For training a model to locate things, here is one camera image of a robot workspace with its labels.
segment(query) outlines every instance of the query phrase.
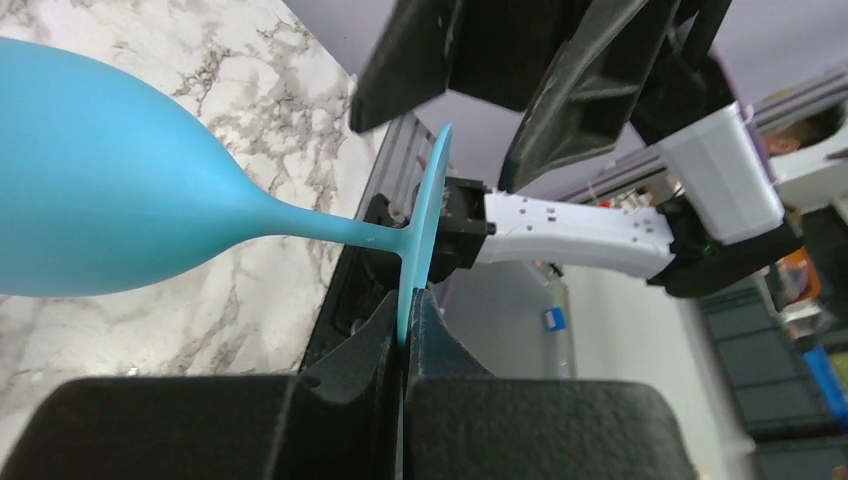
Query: black 3d-printed part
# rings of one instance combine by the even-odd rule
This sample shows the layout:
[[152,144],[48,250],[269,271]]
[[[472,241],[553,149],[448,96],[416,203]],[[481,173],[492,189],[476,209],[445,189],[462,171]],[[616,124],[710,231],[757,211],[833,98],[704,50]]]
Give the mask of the black 3d-printed part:
[[498,188],[615,148],[679,0],[595,0],[562,43],[510,145]]
[[[389,215],[389,199],[382,194],[375,195],[365,211],[363,221],[375,225],[391,227],[394,220]],[[309,368],[325,355],[333,351],[351,336],[356,327],[364,324],[392,290],[374,277],[373,271],[366,266],[364,257],[369,250],[345,245],[336,262],[336,269],[330,279],[330,286],[324,296],[324,303],[315,321],[315,328],[309,337],[306,352],[300,369]],[[400,259],[393,253],[400,264]]]
[[405,406],[407,478],[697,478],[674,414],[644,385],[422,378]]
[[362,133],[445,93],[462,0],[397,0],[351,103]]
[[479,180],[448,177],[428,279],[440,283],[457,268],[471,268],[495,226],[486,221],[486,186]]
[[92,378],[36,410],[2,480],[394,478],[397,295],[297,377]]
[[450,89],[521,112],[591,0],[465,0]]
[[709,48],[731,0],[684,0],[675,24],[694,17],[684,44],[669,32],[630,121],[648,145],[736,101]]
[[423,377],[492,376],[448,331],[432,292],[414,291],[410,319],[407,377],[411,382]]
[[706,231],[684,195],[657,206],[668,221],[674,260],[649,285],[662,286],[678,298],[710,295],[754,274],[764,265],[804,246],[801,231],[788,217],[778,228],[732,245],[722,245]]

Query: white marble surface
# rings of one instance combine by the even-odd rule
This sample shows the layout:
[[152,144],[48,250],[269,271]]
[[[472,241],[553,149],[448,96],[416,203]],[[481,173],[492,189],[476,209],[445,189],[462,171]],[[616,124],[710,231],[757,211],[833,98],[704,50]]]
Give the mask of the white marble surface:
[[[0,35],[147,81],[296,205],[352,216],[385,135],[348,130],[353,82],[281,0],[0,0]],[[340,250],[264,238],[132,292],[0,296],[0,458],[71,378],[296,369]]]

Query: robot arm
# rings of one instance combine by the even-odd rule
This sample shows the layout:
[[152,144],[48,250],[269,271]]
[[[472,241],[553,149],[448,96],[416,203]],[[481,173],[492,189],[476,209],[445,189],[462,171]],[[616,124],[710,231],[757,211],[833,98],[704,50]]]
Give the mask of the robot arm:
[[685,195],[628,211],[485,193],[488,235],[470,253],[473,262],[459,263],[540,260],[604,268],[644,278],[672,296],[696,297],[803,246],[737,104],[658,147]]

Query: blue object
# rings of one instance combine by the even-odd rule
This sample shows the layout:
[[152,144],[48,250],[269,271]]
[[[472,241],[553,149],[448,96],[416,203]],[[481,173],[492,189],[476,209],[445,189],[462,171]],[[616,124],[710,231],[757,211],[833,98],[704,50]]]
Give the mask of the blue object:
[[0,38],[0,65],[0,293],[119,292],[251,238],[294,235],[398,253],[405,340],[412,288],[426,286],[450,124],[398,230],[277,200],[179,104],[106,64]]
[[845,401],[845,390],[839,380],[833,364],[824,347],[818,346],[804,354],[804,360],[810,368],[810,373],[821,388],[830,411],[836,418],[842,431],[848,432],[848,403]]
[[556,332],[568,328],[568,322],[565,320],[565,312],[560,307],[554,307],[545,312],[545,326],[548,330]]

